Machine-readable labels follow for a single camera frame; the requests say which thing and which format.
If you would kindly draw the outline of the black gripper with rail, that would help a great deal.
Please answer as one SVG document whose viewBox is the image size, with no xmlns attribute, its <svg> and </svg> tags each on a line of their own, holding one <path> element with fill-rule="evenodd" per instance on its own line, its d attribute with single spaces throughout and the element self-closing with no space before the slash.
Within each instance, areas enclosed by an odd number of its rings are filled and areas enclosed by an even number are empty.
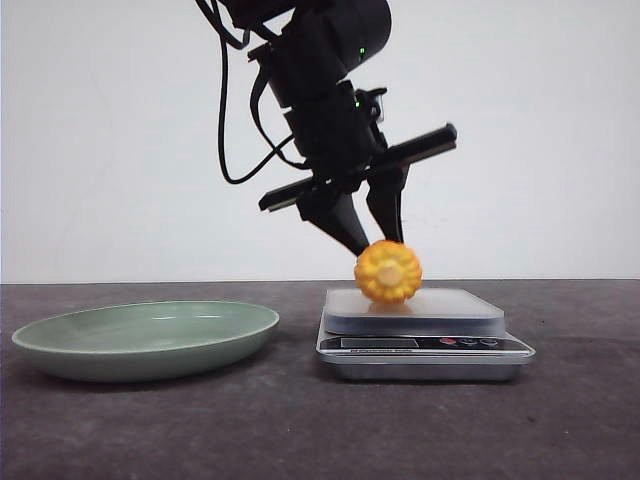
<svg viewBox="0 0 640 480">
<path fill-rule="evenodd" d="M 291 141 L 304 158 L 307 179 L 264 194 L 262 210 L 295 205 L 310 222 L 359 256 L 369 241 L 351 194 L 369 184 L 367 206 L 386 240 L 403 243 L 401 198 L 409 166 L 456 148 L 453 124 L 396 145 L 388 145 L 377 122 L 384 88 L 356 90 L 349 81 L 324 88 L 263 81 L 287 109 Z"/>
</svg>

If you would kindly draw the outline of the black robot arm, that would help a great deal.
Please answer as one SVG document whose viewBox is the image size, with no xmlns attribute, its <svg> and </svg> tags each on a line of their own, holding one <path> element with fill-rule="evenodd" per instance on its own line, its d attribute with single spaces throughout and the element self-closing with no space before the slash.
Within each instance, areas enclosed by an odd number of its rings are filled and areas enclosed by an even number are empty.
<svg viewBox="0 0 640 480">
<path fill-rule="evenodd" d="M 390 146 L 377 124 L 385 89 L 355 89 L 347 74 L 378 53 L 391 31 L 385 1 L 227 1 L 235 27 L 265 42 L 250 97 L 271 88 L 311 177 L 266 193 L 261 209 L 297 206 L 300 216 L 360 255 L 369 241 L 352 194 L 369 185 L 367 205 L 385 239 L 400 242 L 401 192 L 410 164 L 451 150 L 452 124 Z"/>
</svg>

